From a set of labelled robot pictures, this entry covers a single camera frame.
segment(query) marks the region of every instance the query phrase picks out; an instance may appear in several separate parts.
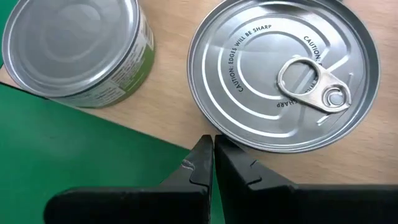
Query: can rim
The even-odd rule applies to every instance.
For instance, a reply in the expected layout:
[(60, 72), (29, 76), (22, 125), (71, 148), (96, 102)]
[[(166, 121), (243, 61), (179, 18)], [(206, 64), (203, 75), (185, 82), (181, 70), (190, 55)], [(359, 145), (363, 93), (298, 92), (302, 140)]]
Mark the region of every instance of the can rim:
[(77, 95), (83, 92), (86, 92), (96, 86), (98, 86), (100, 83), (102, 83), (104, 80), (106, 80), (113, 72), (115, 72), (117, 69), (120, 68), (120, 66), (123, 64), (123, 62), (126, 59), (126, 56), (130, 53), (132, 50), (132, 47), (137, 39), (137, 35), (139, 32), (139, 26), (141, 22), (141, 13), (139, 13), (139, 5), (137, 0), (127, 0), (124, 2), (128, 2), (131, 5), (131, 12), (134, 15), (134, 22), (132, 24), (132, 31), (131, 31), (131, 40), (127, 42), (128, 48), (121, 53), (121, 56), (119, 56), (113, 63), (112, 66), (110, 66), (108, 69), (106, 69), (104, 72), (101, 72), (101, 75), (98, 78), (95, 78), (94, 80), (90, 81), (89, 84), (81, 86), (79, 88), (75, 88), (72, 91), (63, 91), (63, 93), (46, 93), (43, 90), (39, 91), (36, 90), (35, 88), (32, 88), (30, 85), (26, 84), (24, 80), (17, 74), (17, 72), (14, 69), (13, 62), (11, 59), (10, 55), (10, 50), (9, 50), (9, 44), (10, 44), (10, 38), (11, 38), (11, 33), (14, 28), (14, 24), (16, 19), (19, 17), (19, 14), (22, 12), (26, 4), (31, 2), (33, 0), (20, 0), (14, 9), (11, 11), (10, 16), (7, 19), (6, 26), (4, 28), (4, 32), (2, 34), (2, 56), (3, 56), (3, 63), (4, 67), (6, 68), (8, 74), (10, 77), (24, 90), (29, 91), (33, 94), (47, 97), (47, 98), (62, 98), (66, 96), (73, 96)]
[[(195, 56), (195, 50), (196, 50), (196, 46), (198, 44), (198, 41), (200, 40), (200, 38), (202, 37), (204, 31), (206, 30), (206, 28), (211, 24), (212, 20), (217, 18), (217, 15), (220, 14), (222, 11), (228, 10), (230, 7), (232, 7), (234, 4), (237, 4), (239, 2), (242, 2), (244, 0), (240, 0), (240, 1), (223, 1), (221, 3), (219, 3), (210, 13), (208, 13), (206, 15), (206, 17), (204, 18), (204, 20), (202, 20), (202, 22), (200, 23), (200, 25), (198, 26), (198, 28), (195, 31), (195, 34), (193, 36), (193, 39), (190, 43), (190, 47), (188, 50), (188, 59), (187, 59), (187, 78), (188, 78), (188, 82), (189, 82), (189, 87), (190, 87), (190, 91), (191, 94), (193, 96), (193, 99), (195, 100), (195, 103), (197, 104), (197, 106), (199, 107), (200, 111), (205, 115), (205, 117), (207, 118), (208, 121), (210, 121), (210, 123), (217, 129), (219, 130), (221, 133), (227, 135), (227, 137), (229, 137), (230, 139), (232, 139), (233, 141), (235, 141), (236, 143), (242, 145), (242, 146), (246, 146), (246, 147), (250, 147), (252, 149), (255, 149), (257, 151), (262, 151), (262, 152), (271, 152), (271, 153), (277, 153), (277, 154), (296, 154), (296, 153), (303, 153), (303, 152), (310, 152), (310, 151), (314, 151), (326, 146), (329, 146), (341, 139), (343, 139), (344, 137), (346, 137), (350, 132), (353, 131), (353, 129), (355, 129), (362, 121), (363, 119), (366, 117), (366, 115), (370, 112), (373, 104), (374, 104), (374, 100), (377, 97), (377, 93), (378, 93), (378, 89), (380, 86), (380, 81), (381, 81), (381, 64), (380, 64), (380, 56), (379, 53), (377, 51), (377, 46), (376, 43), (369, 31), (369, 29), (366, 27), (366, 25), (364, 24), (363, 21), (361, 21), (359, 19), (359, 17), (356, 15), (356, 13), (354, 13), (352, 10), (350, 10), (348, 8), (348, 6), (344, 5), (341, 1), (333, 1), (333, 3), (331, 3), (332, 1), (329, 2), (329, 4), (335, 4), (336, 7), (341, 7), (341, 10), (345, 11), (346, 16), (342, 16), (341, 13), (336, 12), (336, 10), (332, 9), (330, 6), (326, 6), (324, 5), (321, 1), (319, 0), (314, 0), (322, 5), (324, 5), (325, 7), (327, 7), (331, 12), (334, 12), (336, 16), (338, 16), (340, 19), (342, 19), (343, 21), (346, 22), (346, 25), (353, 31), (354, 35), (357, 37), (357, 39), (359, 40), (360, 45), (362, 46), (362, 49), (364, 50), (364, 54), (365, 54), (365, 59), (366, 61), (368, 61), (367, 67), (370, 66), (369, 63), (369, 52), (371, 52), (372, 54), (374, 54), (374, 58), (377, 59), (377, 64), (372, 63), (372, 66), (375, 67), (377, 66), (377, 85), (376, 85), (376, 89), (375, 89), (375, 94), (373, 94), (373, 96), (371, 97), (371, 102), (370, 104), (364, 109), (362, 107), (359, 107), (357, 110), (357, 114), (359, 110), (363, 110), (364, 112), (361, 114), (360, 117), (356, 118), (356, 122), (354, 122), (354, 124), (351, 125), (351, 127), (347, 128), (347, 124), (345, 126), (343, 126), (340, 130), (344, 130), (344, 132), (341, 134), (341, 131), (336, 132), (335, 134), (331, 135), (330, 137), (324, 139), (322, 142), (318, 142), (316, 144), (312, 144), (310, 147), (308, 146), (304, 146), (304, 147), (296, 147), (292, 150), (280, 150), (280, 149), (276, 149), (276, 148), (269, 148), (269, 147), (264, 147), (264, 146), (260, 146), (258, 144), (254, 144), (242, 137), (239, 137), (236, 134), (233, 134), (231, 131), (228, 131), (225, 127), (223, 127), (222, 125), (220, 125), (220, 123), (216, 122), (211, 115), (209, 114), (209, 112), (205, 109), (204, 105), (202, 104), (202, 102), (199, 99), (198, 96), (198, 92), (197, 92), (197, 88), (196, 86), (193, 84), (193, 74), (192, 74), (192, 59)], [(347, 17), (350, 17), (351, 20), (354, 20), (354, 22), (348, 22)], [(354, 28), (352, 23), (356, 23), (356, 25), (358, 25), (358, 27)], [(366, 36), (359, 36), (358, 35), (358, 29), (361, 29), (362, 32), (365, 33)], [(370, 44), (364, 45), (363, 43), (363, 39), (368, 39)]]

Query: can side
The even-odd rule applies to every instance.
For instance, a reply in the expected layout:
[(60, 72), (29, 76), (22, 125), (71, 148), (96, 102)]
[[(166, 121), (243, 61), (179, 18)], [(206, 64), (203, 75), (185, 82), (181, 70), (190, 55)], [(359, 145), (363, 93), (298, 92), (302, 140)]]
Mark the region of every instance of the can side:
[(76, 95), (51, 98), (62, 104), (80, 108), (104, 108), (133, 94), (144, 82), (154, 64), (154, 35), (139, 7), (136, 41), (119, 68), (101, 83)]

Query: black plastic object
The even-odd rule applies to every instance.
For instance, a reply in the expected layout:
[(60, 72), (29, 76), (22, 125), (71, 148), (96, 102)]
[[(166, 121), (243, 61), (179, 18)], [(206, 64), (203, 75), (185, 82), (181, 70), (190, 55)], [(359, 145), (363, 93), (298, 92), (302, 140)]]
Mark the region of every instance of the black plastic object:
[(295, 184), (224, 136), (215, 160), (227, 224), (398, 223), (396, 185)]
[(67, 190), (48, 202), (44, 220), (46, 224), (209, 223), (212, 181), (213, 141), (203, 136), (159, 186)]

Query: can lid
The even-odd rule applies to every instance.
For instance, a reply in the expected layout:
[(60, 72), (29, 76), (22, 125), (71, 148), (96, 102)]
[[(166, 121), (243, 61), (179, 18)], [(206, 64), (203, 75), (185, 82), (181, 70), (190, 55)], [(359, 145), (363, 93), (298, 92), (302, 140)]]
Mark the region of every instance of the can lid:
[(21, 0), (4, 31), (6, 68), (37, 95), (79, 93), (109, 75), (131, 49), (137, 7), (132, 0)]
[[(295, 57), (319, 67), (286, 67)], [(311, 151), (347, 135), (369, 111), (379, 77), (368, 30), (336, 0), (222, 2), (198, 28), (188, 58), (205, 116), (231, 139), (269, 152)], [(319, 83), (327, 93), (314, 90)], [(324, 95), (301, 97), (315, 92)]]

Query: tin can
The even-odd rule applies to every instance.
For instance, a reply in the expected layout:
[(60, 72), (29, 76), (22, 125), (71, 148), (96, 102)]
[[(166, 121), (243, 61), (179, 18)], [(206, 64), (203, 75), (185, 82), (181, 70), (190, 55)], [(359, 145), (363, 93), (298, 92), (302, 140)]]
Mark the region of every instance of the tin can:
[(23, 89), (101, 108), (135, 92), (154, 63), (154, 36), (136, 0), (21, 0), (2, 42)]
[(224, 1), (199, 26), (187, 67), (214, 126), (277, 153), (346, 136), (370, 110), (380, 79), (370, 33), (337, 0)]

